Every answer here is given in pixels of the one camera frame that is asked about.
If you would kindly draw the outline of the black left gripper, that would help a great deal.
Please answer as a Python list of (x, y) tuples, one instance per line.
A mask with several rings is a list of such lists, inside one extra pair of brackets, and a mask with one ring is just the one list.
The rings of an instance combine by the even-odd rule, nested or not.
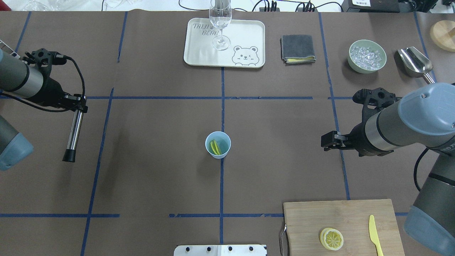
[(47, 78), (46, 87), (44, 89), (43, 107), (74, 109), (74, 112), (88, 112), (85, 96), (82, 94), (71, 95), (64, 92), (60, 83), (52, 78)]

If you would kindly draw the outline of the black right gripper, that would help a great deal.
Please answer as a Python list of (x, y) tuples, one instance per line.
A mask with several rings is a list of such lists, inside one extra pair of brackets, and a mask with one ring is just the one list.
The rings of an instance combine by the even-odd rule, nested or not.
[(378, 149), (367, 139), (365, 132), (365, 123), (356, 125), (349, 134), (345, 136), (339, 131), (331, 131), (321, 136), (321, 147), (324, 151), (344, 150), (347, 147), (355, 149), (359, 157), (362, 156), (385, 156), (393, 152)]

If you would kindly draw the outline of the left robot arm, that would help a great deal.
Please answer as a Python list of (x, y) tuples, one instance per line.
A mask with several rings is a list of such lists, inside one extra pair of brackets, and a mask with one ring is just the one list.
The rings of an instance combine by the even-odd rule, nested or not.
[[(20, 163), (34, 151), (10, 118), (19, 120), (22, 113), (35, 109), (44, 112), (74, 113), (67, 147), (62, 158), (75, 162), (76, 148), (84, 114), (88, 111), (86, 85), (76, 61), (64, 54), (44, 48), (26, 52), (24, 57), (8, 47), (1, 49), (1, 170)], [(81, 80), (81, 92), (65, 92), (51, 77), (52, 68), (71, 62)]]

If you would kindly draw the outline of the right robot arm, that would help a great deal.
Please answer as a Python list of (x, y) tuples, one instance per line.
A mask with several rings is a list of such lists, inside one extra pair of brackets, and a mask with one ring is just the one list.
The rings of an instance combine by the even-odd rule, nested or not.
[(439, 154), (411, 206), (405, 232), (444, 256), (454, 255), (454, 85), (431, 83), (404, 97), (385, 89), (361, 89), (352, 97), (362, 104), (362, 122), (350, 133), (321, 137), (324, 151), (356, 150), (359, 156), (384, 156), (422, 144)]

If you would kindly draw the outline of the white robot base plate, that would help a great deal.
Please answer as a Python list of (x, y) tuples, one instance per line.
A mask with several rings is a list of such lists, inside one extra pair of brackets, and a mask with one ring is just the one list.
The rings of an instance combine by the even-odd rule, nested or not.
[(174, 256), (267, 256), (265, 245), (181, 245), (174, 250)]

